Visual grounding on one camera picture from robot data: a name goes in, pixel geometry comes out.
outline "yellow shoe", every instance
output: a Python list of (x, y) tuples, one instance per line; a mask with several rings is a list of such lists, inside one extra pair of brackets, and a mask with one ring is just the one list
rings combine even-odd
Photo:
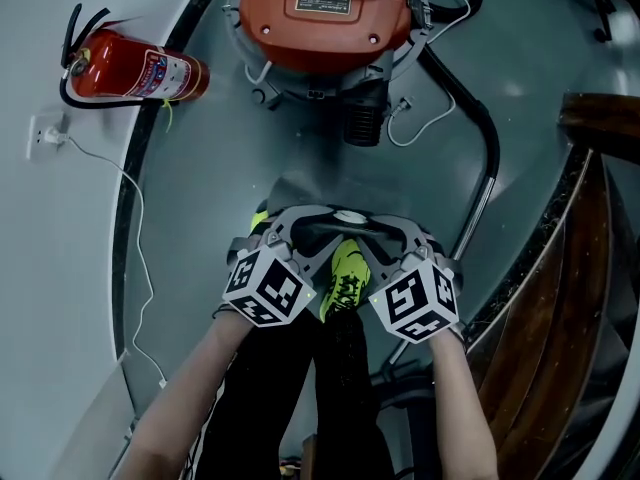
[(355, 240), (345, 240), (331, 259), (331, 285), (320, 306), (323, 322), (329, 311), (355, 310), (360, 304), (362, 290), (371, 277), (371, 271)]

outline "electrical outlet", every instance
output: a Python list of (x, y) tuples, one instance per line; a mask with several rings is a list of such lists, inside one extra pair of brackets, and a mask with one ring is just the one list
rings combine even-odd
[(51, 126), (60, 130), (63, 119), (64, 112), (62, 111), (31, 116), (29, 135), (27, 137), (27, 160), (43, 162), (56, 155), (60, 145), (45, 141), (44, 134), (47, 128)]

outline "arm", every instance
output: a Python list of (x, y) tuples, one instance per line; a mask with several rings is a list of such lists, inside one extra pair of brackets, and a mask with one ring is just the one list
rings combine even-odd
[(136, 427), (118, 480), (179, 477), (227, 367), (252, 325), (225, 311)]
[(445, 479), (498, 478), (496, 447), (462, 344), (449, 330), (429, 340), (435, 370), (438, 450)]

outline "white cable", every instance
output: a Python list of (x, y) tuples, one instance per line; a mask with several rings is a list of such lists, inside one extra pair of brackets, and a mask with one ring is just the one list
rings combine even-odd
[(403, 110), (405, 110), (406, 108), (408, 108), (407, 106), (403, 106), (402, 102), (400, 103), (400, 105), (398, 105), (394, 111), (391, 113), (391, 115), (389, 116), (389, 119), (387, 119), (387, 135), (389, 136), (389, 140), (391, 141), (391, 143), (394, 146), (398, 146), (399, 148), (406, 148), (407, 146), (411, 146), (411, 144), (413, 144), (415, 141), (417, 141), (420, 138), (420, 135), (422, 135), (424, 133), (424, 131), (429, 128), (429, 126), (431, 126), (434, 123), (437, 123), (438, 121), (440, 121), (441, 119), (444, 119), (445, 117), (447, 117), (449, 114), (451, 114), (451, 112), (453, 112), (456, 109), (456, 100), (453, 99), (453, 96), (451, 95), (451, 93), (449, 91), (447, 91), (447, 94), (449, 95), (449, 99), (451, 101), (451, 104), (449, 106), (449, 109), (444, 112), (443, 114), (440, 114), (438, 117), (434, 117), (431, 121), (425, 123), (422, 128), (420, 128), (418, 130), (418, 132), (411, 138), (411, 140), (409, 142), (398, 142), (397, 140), (395, 140), (393, 138), (393, 134), (391, 133), (391, 125), (393, 124), (393, 120), (396, 118), (396, 116)]
[(164, 388), (167, 384), (167, 379), (164, 376), (164, 373), (162, 372), (162, 368), (160, 368), (160, 365), (156, 362), (156, 360), (151, 357), (149, 354), (147, 354), (144, 350), (142, 350), (138, 344), (136, 343), (136, 339), (138, 338), (138, 334), (140, 333), (140, 329), (142, 329), (142, 321), (144, 319), (144, 312), (147, 309), (147, 306), (149, 306), (149, 304), (151, 303), (151, 301), (153, 300), (153, 297), (155, 296), (155, 292), (153, 290), (153, 283), (151, 282), (151, 276), (149, 275), (149, 267), (147, 267), (147, 260), (144, 257), (144, 253), (142, 252), (142, 246), (140, 245), (140, 235), (142, 234), (142, 221), (144, 220), (144, 196), (142, 195), (142, 190), (140, 190), (140, 187), (138, 186), (138, 184), (133, 180), (133, 178), (131, 176), (129, 176), (126, 172), (124, 172), (124, 170), (118, 165), (116, 164), (113, 160), (110, 160), (104, 156), (100, 156), (100, 155), (96, 155), (95, 153), (91, 153), (89, 151), (87, 151), (86, 149), (82, 148), (82, 146), (80, 146), (80, 144), (78, 144), (75, 139), (66, 136), (66, 140), (68, 140), (69, 142), (71, 142), (71, 144), (73, 144), (76, 149), (78, 151), (80, 151), (81, 153), (90, 156), (91, 158), (97, 158), (99, 160), (104, 160), (107, 163), (110, 163), (111, 165), (113, 165), (116, 169), (118, 169), (122, 175), (127, 178), (131, 184), (135, 187), (136, 191), (138, 192), (138, 196), (140, 197), (140, 222), (138, 224), (138, 233), (136, 235), (136, 247), (138, 248), (138, 254), (140, 255), (140, 260), (142, 262), (142, 267), (144, 269), (144, 275), (147, 279), (147, 285), (149, 286), (149, 298), (147, 299), (147, 301), (142, 305), (142, 308), (140, 309), (140, 321), (138, 323), (138, 328), (136, 329), (136, 332), (133, 335), (133, 346), (135, 347), (135, 349), (140, 352), (144, 357), (146, 357), (149, 361), (151, 361), (151, 363), (153, 364), (153, 366), (155, 366), (156, 370), (158, 370), (158, 373), (160, 374), (160, 387)]
[(444, 34), (451, 27), (455, 27), (458, 23), (460, 23), (463, 20), (466, 20), (469, 17), (469, 15), (471, 14), (471, 5), (469, 4), (469, 0), (463, 0), (463, 2), (467, 6), (467, 12), (465, 12), (457, 20), (454, 20), (451, 23), (449, 23), (446, 27), (444, 27), (442, 30), (440, 30), (435, 36), (433, 36), (432, 38), (427, 40), (427, 44), (433, 43), (436, 39), (438, 39), (442, 34)]
[(251, 73), (249, 73), (249, 66), (245, 64), (244, 74), (247, 77), (247, 80), (249, 80), (249, 82), (251, 82), (253, 85), (258, 85), (264, 81), (264, 79), (267, 76), (267, 73), (269, 73), (269, 70), (271, 69), (271, 66), (273, 66), (273, 62), (268, 60), (267, 63), (262, 68), (262, 71), (260, 72), (260, 76), (254, 80), (253, 77), (251, 76)]

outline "red fire extinguisher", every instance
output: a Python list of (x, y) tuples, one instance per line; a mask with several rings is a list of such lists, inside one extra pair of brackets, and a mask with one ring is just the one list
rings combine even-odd
[[(60, 80), (62, 100), (76, 108), (114, 108), (151, 103), (147, 99), (194, 100), (209, 86), (209, 68), (203, 62), (160, 46), (125, 37), (103, 24), (109, 14), (102, 9), (89, 20), (72, 43), (82, 4), (76, 5), (62, 49), (64, 73)], [(67, 81), (83, 98), (115, 97), (124, 101), (87, 103), (72, 98)]]

